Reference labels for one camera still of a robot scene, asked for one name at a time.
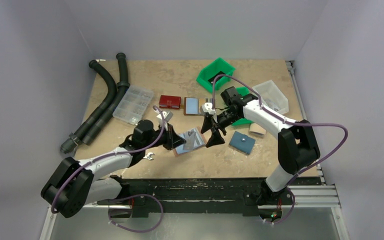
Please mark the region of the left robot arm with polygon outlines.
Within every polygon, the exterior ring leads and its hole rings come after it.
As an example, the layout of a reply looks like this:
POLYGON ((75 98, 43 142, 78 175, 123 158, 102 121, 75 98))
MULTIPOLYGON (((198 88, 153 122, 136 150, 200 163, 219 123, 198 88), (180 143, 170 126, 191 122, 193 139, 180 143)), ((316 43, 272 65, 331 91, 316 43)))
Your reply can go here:
POLYGON ((141 120, 114 150, 102 155, 76 160, 67 157, 61 161, 40 192, 51 205, 52 212, 70 218, 84 205, 101 200, 113 200, 125 194, 128 184, 120 177, 105 176, 139 163, 149 148, 164 147, 173 150, 186 143, 174 127, 165 123, 154 129, 150 120, 141 120))

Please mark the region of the blue leather card holder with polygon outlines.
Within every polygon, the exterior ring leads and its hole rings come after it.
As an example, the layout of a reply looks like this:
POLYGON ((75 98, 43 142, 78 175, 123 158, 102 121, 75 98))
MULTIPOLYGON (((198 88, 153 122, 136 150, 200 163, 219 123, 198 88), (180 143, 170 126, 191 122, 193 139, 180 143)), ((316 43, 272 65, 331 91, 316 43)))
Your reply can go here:
POLYGON ((238 131, 235 131, 229 142, 229 146, 246 155, 249 155, 254 148, 255 142, 256 140, 254 138, 238 131))

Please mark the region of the red leather card holder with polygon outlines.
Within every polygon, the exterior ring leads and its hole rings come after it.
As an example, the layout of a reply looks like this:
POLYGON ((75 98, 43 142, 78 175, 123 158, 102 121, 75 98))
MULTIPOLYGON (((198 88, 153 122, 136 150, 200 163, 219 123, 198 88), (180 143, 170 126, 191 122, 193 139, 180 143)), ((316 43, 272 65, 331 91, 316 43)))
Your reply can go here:
POLYGON ((158 105, 163 109, 177 109, 179 110, 182 105, 182 98, 173 95, 161 95, 158 105))

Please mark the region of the silver wrench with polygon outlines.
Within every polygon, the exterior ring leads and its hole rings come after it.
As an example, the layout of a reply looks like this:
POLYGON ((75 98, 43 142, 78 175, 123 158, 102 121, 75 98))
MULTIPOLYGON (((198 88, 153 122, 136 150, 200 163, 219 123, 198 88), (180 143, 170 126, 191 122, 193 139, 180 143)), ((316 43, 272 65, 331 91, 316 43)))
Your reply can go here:
POLYGON ((149 161, 154 160, 154 153, 153 152, 148 152, 143 158, 149 161))

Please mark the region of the clear plastic organizer box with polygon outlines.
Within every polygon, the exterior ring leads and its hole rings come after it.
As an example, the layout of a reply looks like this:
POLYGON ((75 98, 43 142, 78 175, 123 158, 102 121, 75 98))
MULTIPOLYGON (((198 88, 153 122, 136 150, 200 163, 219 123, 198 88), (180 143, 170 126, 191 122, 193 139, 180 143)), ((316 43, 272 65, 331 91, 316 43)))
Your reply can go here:
POLYGON ((130 125, 137 125, 154 97, 152 90, 131 85, 112 116, 130 125))

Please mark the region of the large green plastic bin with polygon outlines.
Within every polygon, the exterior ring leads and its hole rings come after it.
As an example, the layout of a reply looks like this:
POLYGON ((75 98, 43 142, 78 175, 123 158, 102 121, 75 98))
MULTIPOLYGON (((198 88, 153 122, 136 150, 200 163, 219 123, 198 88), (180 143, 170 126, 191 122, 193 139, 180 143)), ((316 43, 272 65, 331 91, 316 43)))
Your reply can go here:
POLYGON ((209 93, 213 92, 213 83, 218 75, 232 76, 236 68, 226 60, 219 57, 212 63, 204 67, 198 74, 196 81, 209 93))

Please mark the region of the small green plastic bin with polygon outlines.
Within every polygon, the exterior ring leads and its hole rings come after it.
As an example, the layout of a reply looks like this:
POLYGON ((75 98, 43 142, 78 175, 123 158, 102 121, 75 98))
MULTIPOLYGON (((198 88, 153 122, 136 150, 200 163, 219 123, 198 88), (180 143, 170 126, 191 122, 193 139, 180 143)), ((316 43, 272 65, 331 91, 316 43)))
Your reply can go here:
MULTIPOLYGON (((249 89, 246 88, 246 87, 237 87, 236 88, 237 92, 242 95, 243 97, 247 94, 250 93, 249 89)), ((242 126, 242 125, 246 125, 246 124, 252 124, 253 122, 251 120, 248 120, 246 118, 241 118, 237 121, 235 121, 232 126, 242 126)))

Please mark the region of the pink leather card holder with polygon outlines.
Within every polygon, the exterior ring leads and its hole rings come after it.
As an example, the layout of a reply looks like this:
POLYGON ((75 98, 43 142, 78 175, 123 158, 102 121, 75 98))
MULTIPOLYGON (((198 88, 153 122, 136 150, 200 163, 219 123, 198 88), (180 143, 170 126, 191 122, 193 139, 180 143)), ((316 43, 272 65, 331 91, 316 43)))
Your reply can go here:
POLYGON ((201 133, 200 127, 195 127, 180 133, 179 136, 186 140, 186 143, 176 147, 173 150, 176 157, 190 153, 198 148, 204 147, 207 144, 207 140, 201 133))

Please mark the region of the cream leather card holder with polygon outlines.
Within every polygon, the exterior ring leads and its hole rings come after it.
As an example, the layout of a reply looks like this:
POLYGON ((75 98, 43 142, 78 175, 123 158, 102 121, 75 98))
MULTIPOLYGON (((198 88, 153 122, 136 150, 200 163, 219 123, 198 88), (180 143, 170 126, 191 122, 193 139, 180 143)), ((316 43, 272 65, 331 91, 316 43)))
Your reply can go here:
POLYGON ((255 122, 250 124, 248 132, 259 138, 263 138, 266 135, 266 130, 255 122))

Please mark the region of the clear white plastic bin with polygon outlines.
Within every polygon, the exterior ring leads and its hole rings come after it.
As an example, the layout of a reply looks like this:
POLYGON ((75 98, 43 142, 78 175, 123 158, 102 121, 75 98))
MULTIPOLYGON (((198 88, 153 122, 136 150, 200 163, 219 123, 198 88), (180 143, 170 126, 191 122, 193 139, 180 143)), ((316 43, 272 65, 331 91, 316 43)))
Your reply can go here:
POLYGON ((277 85, 268 80, 252 87, 261 97, 262 101, 275 112, 284 115, 289 112, 289 101, 277 85))

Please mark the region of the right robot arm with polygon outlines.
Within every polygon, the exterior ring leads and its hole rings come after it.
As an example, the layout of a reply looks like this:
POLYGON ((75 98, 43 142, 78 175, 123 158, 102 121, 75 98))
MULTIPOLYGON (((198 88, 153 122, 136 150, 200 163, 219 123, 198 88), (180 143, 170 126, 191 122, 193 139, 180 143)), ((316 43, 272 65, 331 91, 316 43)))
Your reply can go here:
POLYGON ((216 112, 214 101, 201 106, 204 113, 201 133, 211 132, 206 147, 224 144, 226 128, 242 118, 270 133, 277 140, 278 166, 262 183, 263 191, 282 191, 298 171, 321 156, 314 130, 308 121, 285 117, 264 106, 255 94, 241 95, 235 87, 224 90, 221 97, 226 105, 221 113, 216 112))

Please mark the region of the aluminium frame rail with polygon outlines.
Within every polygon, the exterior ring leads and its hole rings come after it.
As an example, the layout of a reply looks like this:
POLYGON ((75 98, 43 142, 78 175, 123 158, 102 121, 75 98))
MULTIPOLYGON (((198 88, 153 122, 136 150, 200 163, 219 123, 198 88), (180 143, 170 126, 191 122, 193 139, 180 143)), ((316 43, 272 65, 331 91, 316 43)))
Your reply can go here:
POLYGON ((349 240, 342 206, 334 185, 292 186, 295 205, 282 222, 295 239, 349 240))

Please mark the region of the brown open card holder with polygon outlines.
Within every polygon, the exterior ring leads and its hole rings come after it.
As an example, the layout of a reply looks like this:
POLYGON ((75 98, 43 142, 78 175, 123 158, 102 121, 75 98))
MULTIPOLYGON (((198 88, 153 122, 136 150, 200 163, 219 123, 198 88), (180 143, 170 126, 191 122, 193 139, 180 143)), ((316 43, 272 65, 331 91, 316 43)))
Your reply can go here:
POLYGON ((183 114, 185 116, 204 116, 206 113, 203 110, 203 105, 211 103, 212 100, 212 98, 185 97, 183 114))

